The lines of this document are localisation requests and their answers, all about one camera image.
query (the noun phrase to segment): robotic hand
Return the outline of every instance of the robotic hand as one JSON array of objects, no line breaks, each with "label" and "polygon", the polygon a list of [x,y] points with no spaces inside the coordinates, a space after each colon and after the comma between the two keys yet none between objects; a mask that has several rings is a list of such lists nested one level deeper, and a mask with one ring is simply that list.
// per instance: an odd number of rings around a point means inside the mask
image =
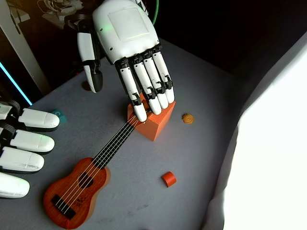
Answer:
[{"label": "robotic hand", "polygon": [[29,183],[5,173],[35,173],[44,165],[42,154],[54,147],[51,137],[24,131],[53,131],[59,118],[50,113],[23,109],[15,101],[0,102],[0,197],[25,196]]},{"label": "robotic hand", "polygon": [[100,49],[115,64],[140,121],[147,119],[133,76],[154,114],[174,101],[173,83],[161,54],[161,44],[141,0],[106,0],[94,12],[91,26],[78,24],[78,50],[93,92],[102,88]]}]

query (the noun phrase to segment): toy guitar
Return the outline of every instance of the toy guitar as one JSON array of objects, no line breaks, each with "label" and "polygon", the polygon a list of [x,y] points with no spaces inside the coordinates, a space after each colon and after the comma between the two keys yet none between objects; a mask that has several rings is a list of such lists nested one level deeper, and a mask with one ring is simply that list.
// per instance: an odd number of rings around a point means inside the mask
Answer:
[{"label": "toy guitar", "polygon": [[44,208],[53,222],[62,228],[75,229],[90,218],[99,191],[110,179],[106,165],[134,128],[142,123],[132,116],[94,158],[82,159],[70,175],[46,190]]}]

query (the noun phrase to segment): black bridge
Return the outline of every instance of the black bridge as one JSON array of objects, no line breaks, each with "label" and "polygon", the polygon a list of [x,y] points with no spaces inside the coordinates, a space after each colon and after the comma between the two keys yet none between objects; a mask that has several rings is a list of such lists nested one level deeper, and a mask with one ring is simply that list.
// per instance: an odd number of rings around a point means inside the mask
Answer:
[{"label": "black bridge", "polygon": [[76,215],[76,212],[72,208],[70,208],[70,207],[68,208],[68,205],[61,199],[61,197],[59,195],[55,195],[52,198],[51,202],[68,219],[72,219],[74,217],[74,215]]}]

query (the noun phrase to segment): ukulele neck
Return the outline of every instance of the ukulele neck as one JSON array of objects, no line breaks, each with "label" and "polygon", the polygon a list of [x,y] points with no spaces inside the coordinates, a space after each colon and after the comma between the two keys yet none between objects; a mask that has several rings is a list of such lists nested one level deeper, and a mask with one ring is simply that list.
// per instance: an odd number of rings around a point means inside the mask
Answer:
[{"label": "ukulele neck", "polygon": [[115,153],[130,136],[133,130],[134,126],[129,122],[124,124],[117,134],[115,134],[114,137],[106,144],[106,146],[104,146],[104,148],[94,157],[94,165],[103,169],[114,157]]}]

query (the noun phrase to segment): blue light strip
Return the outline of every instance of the blue light strip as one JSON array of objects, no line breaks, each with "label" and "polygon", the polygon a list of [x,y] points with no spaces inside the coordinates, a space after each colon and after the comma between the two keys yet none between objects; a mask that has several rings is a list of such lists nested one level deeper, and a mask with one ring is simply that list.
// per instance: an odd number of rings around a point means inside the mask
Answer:
[{"label": "blue light strip", "polygon": [[25,93],[20,89],[20,87],[17,85],[17,83],[14,81],[14,79],[11,77],[11,75],[8,73],[8,71],[5,69],[5,67],[2,65],[2,63],[0,62],[0,67],[3,70],[3,72],[6,74],[6,76],[8,76],[8,78],[11,80],[11,82],[13,83],[13,85],[16,87],[16,89],[18,89],[18,91],[20,92],[20,94],[24,97],[24,99],[29,103],[29,105],[32,105],[32,102],[30,102],[29,98],[25,95]]}]

